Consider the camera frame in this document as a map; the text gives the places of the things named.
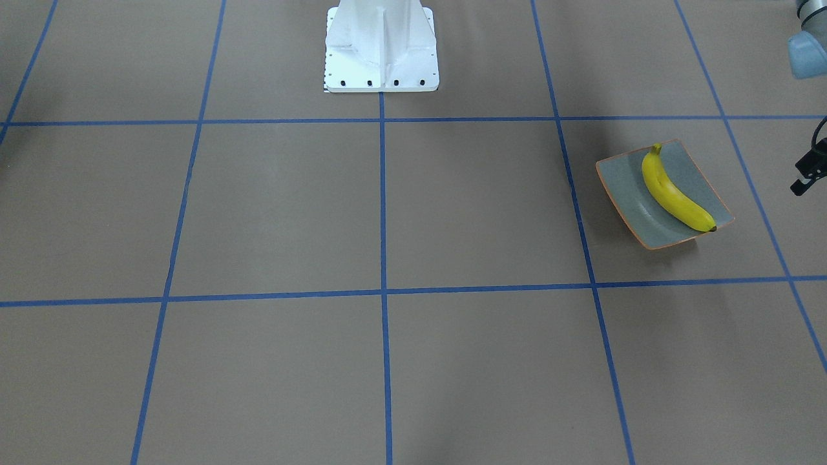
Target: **yellow banana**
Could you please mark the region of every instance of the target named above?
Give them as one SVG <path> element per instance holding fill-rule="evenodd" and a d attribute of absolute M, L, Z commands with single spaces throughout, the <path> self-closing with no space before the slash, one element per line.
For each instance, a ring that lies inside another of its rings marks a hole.
<path fill-rule="evenodd" d="M 649 193 L 672 216 L 702 233 L 710 233 L 718 229 L 712 215 L 686 197 L 669 179 L 666 169 L 663 168 L 660 144 L 655 144 L 643 158 L 641 170 Z"/>

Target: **floor tile square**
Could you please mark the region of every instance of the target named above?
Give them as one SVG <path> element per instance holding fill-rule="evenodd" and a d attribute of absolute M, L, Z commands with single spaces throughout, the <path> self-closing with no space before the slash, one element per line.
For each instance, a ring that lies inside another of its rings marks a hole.
<path fill-rule="evenodd" d="M 389 301 L 394 463 L 620 463 L 588 290 Z"/>
<path fill-rule="evenodd" d="M 783 276 L 721 121 L 566 121 L 563 129 L 598 281 Z M 675 138 L 683 141 L 735 221 L 694 241 L 650 251 L 634 238 L 612 205 L 595 162 Z"/>
<path fill-rule="evenodd" d="M 790 69 L 786 43 L 801 31 L 795 2 L 684 0 L 681 6 L 727 114 L 825 112 L 818 98 L 824 77 L 796 79 Z"/>
<path fill-rule="evenodd" d="M 172 293 L 379 288 L 379 145 L 377 124 L 205 126 Z"/>
<path fill-rule="evenodd" d="M 537 5 L 563 116 L 717 115 L 672 2 Z"/>
<path fill-rule="evenodd" d="M 823 275 L 827 231 L 827 180 L 818 181 L 801 197 L 790 191 L 798 178 L 796 162 L 810 149 L 818 120 L 732 121 L 741 154 L 778 245 L 793 275 Z M 827 137 L 827 131 L 820 138 Z"/>
<path fill-rule="evenodd" d="M 588 282 L 553 122 L 387 127 L 391 287 Z"/>
<path fill-rule="evenodd" d="M 220 6 L 61 0 L 15 121 L 197 118 Z"/>
<path fill-rule="evenodd" d="M 787 283 L 600 298 L 637 463 L 824 461 L 825 371 Z"/>
<path fill-rule="evenodd" d="M 389 117 L 553 115 L 530 2 L 423 6 L 433 9 L 439 90 L 388 93 Z"/>
<path fill-rule="evenodd" d="M 9 130 L 0 147 L 2 300 L 162 295 L 193 134 Z"/>
<path fill-rule="evenodd" d="M 0 463 L 128 463 L 158 304 L 0 309 Z"/>
<path fill-rule="evenodd" d="M 207 117 L 379 117 L 376 93 L 323 91 L 327 10 L 337 4 L 229 2 Z"/>
<path fill-rule="evenodd" d="M 385 462 L 378 297 L 176 303 L 141 463 Z"/>

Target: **blue tape line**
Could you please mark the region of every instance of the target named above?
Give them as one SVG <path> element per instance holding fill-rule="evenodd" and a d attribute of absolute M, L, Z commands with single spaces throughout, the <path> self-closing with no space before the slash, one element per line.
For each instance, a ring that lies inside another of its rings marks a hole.
<path fill-rule="evenodd" d="M 181 230 L 184 228 L 184 215 L 187 210 L 187 200 L 189 197 L 189 182 L 193 178 L 193 167 L 195 165 L 195 156 L 198 154 L 198 142 L 201 138 L 201 128 L 203 127 L 201 121 L 207 111 L 207 100 L 209 97 L 210 82 L 213 79 L 213 69 L 215 68 L 215 59 L 218 55 L 218 42 L 221 39 L 221 30 L 224 23 L 224 12 L 227 9 L 227 0 L 221 1 L 221 9 L 218 12 L 218 24 L 215 29 L 215 37 L 213 38 L 213 51 L 210 55 L 209 67 L 207 67 L 207 78 L 204 82 L 204 91 L 201 97 L 201 110 L 198 113 L 198 125 L 195 128 L 195 136 L 193 138 L 193 150 L 189 155 L 189 165 L 187 166 L 187 177 L 184 181 L 184 192 L 181 196 L 181 206 L 178 213 L 178 222 L 175 226 L 175 236 L 172 242 L 172 251 L 170 253 L 170 268 L 167 272 L 166 283 L 164 285 L 164 297 L 160 304 L 160 311 L 158 313 L 158 325 L 155 329 L 155 340 L 152 343 L 152 354 L 150 356 L 150 365 L 146 373 L 146 385 L 144 386 L 144 395 L 141 401 L 141 413 L 138 415 L 138 425 L 135 432 L 135 443 L 132 446 L 131 465 L 137 465 L 138 455 L 141 452 L 141 439 L 143 438 L 144 424 L 146 422 L 146 412 L 149 408 L 150 394 L 152 392 L 152 380 L 155 376 L 155 365 L 158 362 L 158 350 L 160 348 L 160 340 L 164 331 L 164 320 L 166 318 L 167 303 L 170 299 L 170 289 L 172 288 L 172 276 L 175 272 L 175 260 L 178 256 L 178 246 L 181 240 Z"/>
<path fill-rule="evenodd" d="M 658 287 L 672 285 L 722 285 L 722 284 L 750 284 L 762 282 L 787 282 L 785 276 L 760 276 L 754 278 L 719 278 L 705 280 L 652 280 L 652 281 L 620 281 L 599 282 L 595 285 L 601 289 L 618 287 Z"/>
<path fill-rule="evenodd" d="M 205 119 L 203 124 L 327 124 L 379 122 L 376 117 L 307 117 L 307 118 L 243 118 L 243 119 Z"/>
<path fill-rule="evenodd" d="M 824 115 L 726 115 L 727 119 L 815 119 L 820 120 Z"/>
<path fill-rule="evenodd" d="M 560 111 L 557 106 L 557 97 L 554 93 L 554 82 L 552 80 L 552 73 L 548 67 L 548 58 L 546 54 L 546 46 L 543 42 L 543 33 L 540 28 L 540 20 L 537 14 L 537 4 L 535 0 L 531 0 L 532 14 L 534 15 L 534 27 L 537 29 L 537 41 L 540 46 L 540 55 L 543 57 L 543 68 L 546 72 L 546 81 L 548 84 L 548 93 L 552 100 L 552 109 L 554 116 L 557 119 L 557 136 L 560 139 L 560 148 L 563 154 L 563 162 L 566 165 L 566 177 L 571 186 L 571 202 L 574 205 L 575 216 L 577 218 L 577 228 L 580 231 L 581 245 L 583 246 L 583 256 L 586 259 L 586 269 L 589 272 L 589 282 L 591 286 L 592 298 L 595 301 L 595 312 L 600 323 L 600 335 L 603 338 L 603 346 L 606 354 L 606 363 L 609 366 L 609 376 L 612 381 L 612 390 L 614 391 L 614 402 L 617 405 L 618 417 L 620 420 L 620 427 L 623 431 L 624 444 L 626 446 L 626 455 L 629 459 L 629 465 L 635 465 L 634 450 L 632 447 L 632 439 L 629 435 L 629 427 L 626 424 L 626 413 L 623 403 L 623 397 L 620 395 L 620 384 L 618 383 L 617 372 L 614 369 L 614 357 L 612 356 L 611 346 L 609 344 L 609 333 L 606 330 L 605 319 L 603 318 L 603 308 L 600 304 L 600 296 L 597 287 L 595 286 L 595 272 L 591 265 L 591 255 L 589 253 L 589 244 L 586 241 L 586 230 L 583 228 L 583 217 L 580 211 L 580 205 L 577 201 L 577 192 L 575 189 L 574 177 L 571 174 L 571 164 L 569 163 L 568 150 L 566 148 L 566 138 L 563 135 L 562 121 L 560 119 Z"/>
<path fill-rule="evenodd" d="M 13 127 L 53 126 L 162 126 L 167 124 L 198 124 L 195 119 L 122 120 L 122 121 L 29 121 L 12 122 Z"/>
<path fill-rule="evenodd" d="M 381 295 L 378 289 L 364 290 L 323 290 L 309 292 L 268 292 L 259 294 L 223 294 L 223 295 L 171 295 L 169 302 L 220 302 L 227 300 L 287 300 L 314 299 L 328 297 L 357 297 L 360 295 Z"/>
<path fill-rule="evenodd" d="M 619 115 L 619 116 L 570 116 L 560 117 L 562 121 L 660 121 L 660 120 L 720 120 L 720 116 L 706 115 Z"/>
<path fill-rule="evenodd" d="M 554 121 L 555 117 L 389 117 L 386 122 Z"/>
<path fill-rule="evenodd" d="M 727 119 L 758 120 L 819 120 L 818 115 L 727 115 Z M 389 117 L 385 122 L 532 122 L 532 121 L 659 121 L 659 120 L 712 120 L 723 119 L 721 116 L 705 115 L 615 115 L 615 116 L 560 116 L 560 117 Z M 377 123 L 376 117 L 354 118 L 238 118 L 238 119 L 204 119 L 202 124 L 333 124 L 333 123 Z M 196 125 L 197 119 L 159 119 L 159 120 L 112 120 L 112 121 L 22 121 L 0 122 L 8 127 L 52 127 L 52 126 L 163 126 Z"/>
<path fill-rule="evenodd" d="M 17 93 L 14 96 L 14 100 L 12 100 L 12 107 L 8 110 L 6 124 L 4 124 L 2 129 L 0 129 L 0 144 L 2 144 L 2 142 L 6 139 L 9 123 L 12 122 L 12 118 L 14 118 L 14 112 L 17 110 L 17 105 L 20 103 L 20 98 L 23 96 L 23 90 L 26 89 L 26 83 L 29 82 L 31 70 L 34 69 L 37 57 L 41 54 L 41 48 L 43 47 L 43 42 L 46 39 L 46 34 L 49 32 L 49 26 L 51 26 L 52 18 L 55 17 L 55 9 L 57 9 L 57 0 L 52 0 L 52 6 L 49 9 L 49 14 L 46 16 L 46 22 L 43 25 L 41 36 L 37 40 L 35 51 L 31 54 L 31 59 L 29 60 L 29 65 L 26 67 L 26 72 L 23 73 L 23 79 L 21 79 L 20 85 L 17 87 Z"/>
<path fill-rule="evenodd" d="M 683 26 L 686 29 L 686 34 L 689 36 L 689 41 L 692 44 L 692 49 L 695 51 L 698 63 L 700 64 L 700 68 L 704 71 L 704 76 L 706 77 L 707 84 L 710 86 L 710 92 L 712 93 L 712 97 L 715 100 L 715 105 L 717 105 L 718 111 L 720 112 L 720 115 L 723 118 L 727 133 L 729 134 L 729 139 L 731 140 L 732 145 L 735 149 L 735 155 L 738 157 L 738 161 L 741 164 L 743 174 L 747 179 L 749 189 L 753 193 L 753 199 L 755 200 L 755 204 L 758 206 L 758 212 L 761 213 L 761 218 L 764 222 L 764 226 L 767 228 L 767 233 L 769 234 L 770 240 L 772 241 L 772 246 L 773 248 L 775 248 L 776 254 L 778 255 L 778 261 L 781 263 L 781 267 L 784 270 L 784 276 L 790 284 L 790 290 L 792 291 L 792 294 L 796 299 L 798 310 L 801 313 L 801 317 L 804 319 L 807 331 L 810 333 L 810 338 L 812 339 L 813 345 L 815 346 L 815 351 L 818 354 L 819 359 L 821 360 L 821 367 L 824 369 L 825 372 L 827 372 L 827 357 L 825 357 L 824 349 L 821 347 L 821 342 L 819 342 L 818 336 L 815 334 L 815 330 L 813 329 L 812 324 L 810 323 L 810 316 L 807 314 L 807 310 L 805 309 L 804 304 L 801 302 L 801 298 L 798 295 L 796 281 L 792 278 L 790 269 L 787 266 L 786 260 L 784 259 L 784 254 L 782 253 L 781 247 L 778 245 L 778 240 L 776 239 L 776 235 L 772 230 L 772 225 L 770 224 L 769 217 L 767 216 L 767 211 L 764 209 L 763 203 L 761 202 L 761 198 L 758 196 L 758 190 L 755 188 L 755 183 L 753 183 L 753 177 L 752 175 L 750 175 L 747 163 L 744 160 L 743 155 L 741 154 L 741 149 L 739 148 L 738 141 L 735 139 L 735 134 L 733 133 L 732 127 L 729 124 L 729 119 L 727 118 L 726 113 L 724 112 L 724 106 L 721 104 L 720 99 L 718 98 L 718 92 L 715 90 L 715 85 L 712 83 L 710 72 L 706 68 L 704 59 L 700 56 L 700 50 L 698 49 L 695 37 L 692 35 L 692 30 L 689 28 L 689 22 L 686 20 L 686 15 L 683 12 L 683 8 L 681 8 L 680 1 L 673 0 L 673 2 L 675 3 L 675 8 L 677 9 L 678 14 L 681 16 L 681 21 L 683 22 Z"/>
<path fill-rule="evenodd" d="M 793 276 L 793 281 L 827 281 L 827 275 Z"/>
<path fill-rule="evenodd" d="M 385 164 L 385 94 L 379 93 L 380 280 L 382 295 L 382 358 L 385 371 L 385 463 L 394 463 L 393 402 L 390 392 L 390 332 L 388 330 L 388 228 Z"/>
<path fill-rule="evenodd" d="M 519 290 L 571 290 L 590 289 L 589 283 L 548 284 L 548 285 L 469 285 L 459 287 L 412 287 L 388 289 L 389 295 L 415 294 L 462 294 L 472 292 L 515 292 Z"/>
<path fill-rule="evenodd" d="M 69 305 L 159 304 L 161 297 L 117 297 L 112 299 L 10 300 L 0 301 L 0 309 L 16 307 L 65 307 Z"/>
<path fill-rule="evenodd" d="M 827 275 L 793 276 L 794 281 L 827 281 Z M 479 285 L 457 287 L 414 287 L 389 288 L 387 295 L 423 295 L 423 294 L 462 294 L 475 292 L 515 292 L 532 290 L 573 290 L 629 287 L 668 287 L 692 285 L 727 285 L 787 282 L 785 276 L 757 276 L 749 278 L 719 278 L 704 280 L 644 280 L 644 281 L 606 281 L 591 283 L 560 283 L 540 285 Z M 357 297 L 363 295 L 382 295 L 381 289 L 360 290 L 320 290 L 299 292 L 266 292 L 253 294 L 205 294 L 205 295 L 171 295 L 168 302 L 220 302 L 228 300 L 282 300 L 313 299 L 329 297 Z M 159 304 L 163 297 L 118 297 L 107 299 L 66 299 L 66 300 L 7 300 L 0 301 L 0 308 L 16 307 L 58 307 L 68 305 L 105 305 L 105 304 Z"/>

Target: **plate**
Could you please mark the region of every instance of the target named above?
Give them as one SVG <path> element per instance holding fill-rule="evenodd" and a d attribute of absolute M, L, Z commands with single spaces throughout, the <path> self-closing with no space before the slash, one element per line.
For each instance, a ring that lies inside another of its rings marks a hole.
<path fill-rule="evenodd" d="M 732 223 L 735 217 L 700 172 L 683 143 L 673 139 L 661 145 L 663 167 L 675 186 L 712 215 L 718 230 Z M 686 226 L 663 209 L 649 193 L 640 166 L 651 149 L 650 146 L 640 148 L 596 164 L 600 182 L 626 226 L 649 250 L 674 246 L 710 234 Z"/>

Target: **metal bracket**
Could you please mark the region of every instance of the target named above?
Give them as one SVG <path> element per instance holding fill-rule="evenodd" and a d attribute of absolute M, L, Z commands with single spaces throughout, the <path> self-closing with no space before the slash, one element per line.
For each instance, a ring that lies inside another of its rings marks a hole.
<path fill-rule="evenodd" d="M 341 0 L 327 12 L 326 92 L 439 87 L 433 11 L 419 0 Z"/>

